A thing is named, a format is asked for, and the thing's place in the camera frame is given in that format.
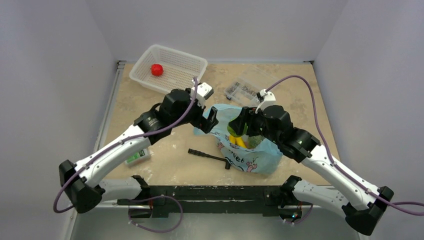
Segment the light blue plastic bag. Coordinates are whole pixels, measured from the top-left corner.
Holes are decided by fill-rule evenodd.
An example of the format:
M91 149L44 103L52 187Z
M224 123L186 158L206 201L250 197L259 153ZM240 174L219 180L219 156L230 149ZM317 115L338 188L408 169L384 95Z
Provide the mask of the light blue plastic bag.
M237 170L247 173L272 174L280 164L283 153L268 139L262 140L254 148L233 144L229 139L228 123L236 118L241 107L230 104L214 104L217 109L218 124L208 133L215 138L215 145L224 158Z

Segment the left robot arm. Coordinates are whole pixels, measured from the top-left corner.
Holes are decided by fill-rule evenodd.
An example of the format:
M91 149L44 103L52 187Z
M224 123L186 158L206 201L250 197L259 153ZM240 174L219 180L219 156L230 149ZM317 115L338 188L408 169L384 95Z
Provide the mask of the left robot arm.
M133 156L169 136L172 129L184 124L209 133L218 124L217 109L203 116L206 100L214 93L202 83L198 87L173 89L161 103L140 115L124 133L92 155L77 161L65 160L59 165L60 185L71 206L82 214L99 203L128 199L138 205L149 199L149 187L140 176L126 180L104 180L104 177Z

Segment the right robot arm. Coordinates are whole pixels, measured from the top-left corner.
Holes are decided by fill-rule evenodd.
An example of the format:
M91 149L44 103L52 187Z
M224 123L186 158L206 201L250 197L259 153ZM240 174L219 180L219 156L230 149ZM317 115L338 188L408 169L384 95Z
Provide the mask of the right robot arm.
M369 183L335 159L315 136L295 127L290 114L280 105L263 110L243 107L229 122L228 131L234 137L264 137L284 156L318 173L334 188L313 185L291 175L280 187L283 206L295 201L318 205L342 216L358 233L370 236L394 196L389 187Z

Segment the green fake fruit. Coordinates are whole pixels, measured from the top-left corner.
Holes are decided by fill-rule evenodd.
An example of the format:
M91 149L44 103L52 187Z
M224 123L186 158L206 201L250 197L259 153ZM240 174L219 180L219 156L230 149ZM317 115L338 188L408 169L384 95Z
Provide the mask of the green fake fruit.
M239 117L232 119L227 125L228 133L235 138L245 135L247 133L247 129L247 123Z

